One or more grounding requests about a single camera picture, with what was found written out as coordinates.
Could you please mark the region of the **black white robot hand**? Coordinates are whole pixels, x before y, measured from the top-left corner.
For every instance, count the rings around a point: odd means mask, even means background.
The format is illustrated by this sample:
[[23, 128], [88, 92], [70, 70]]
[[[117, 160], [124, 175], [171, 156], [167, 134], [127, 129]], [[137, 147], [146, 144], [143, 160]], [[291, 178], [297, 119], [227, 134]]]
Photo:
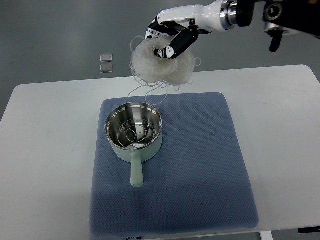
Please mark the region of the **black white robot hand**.
[[180, 6], [158, 13], [148, 26], [145, 38], [172, 38], [164, 47], [156, 47], [153, 54], [160, 59], [176, 59], [198, 39], [199, 35], [229, 30], [230, 0], [216, 0], [203, 5]]

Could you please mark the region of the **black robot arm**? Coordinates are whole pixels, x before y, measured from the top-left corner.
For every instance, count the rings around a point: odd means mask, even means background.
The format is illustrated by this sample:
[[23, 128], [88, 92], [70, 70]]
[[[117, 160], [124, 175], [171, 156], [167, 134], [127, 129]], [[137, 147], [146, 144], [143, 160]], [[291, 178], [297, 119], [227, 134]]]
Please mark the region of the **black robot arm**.
[[[230, 0], [225, 16], [229, 26], [248, 27], [252, 23], [256, 0]], [[276, 52], [283, 35], [302, 32], [320, 38], [320, 2], [318, 0], [265, 0], [262, 20], [271, 38], [269, 51]]]

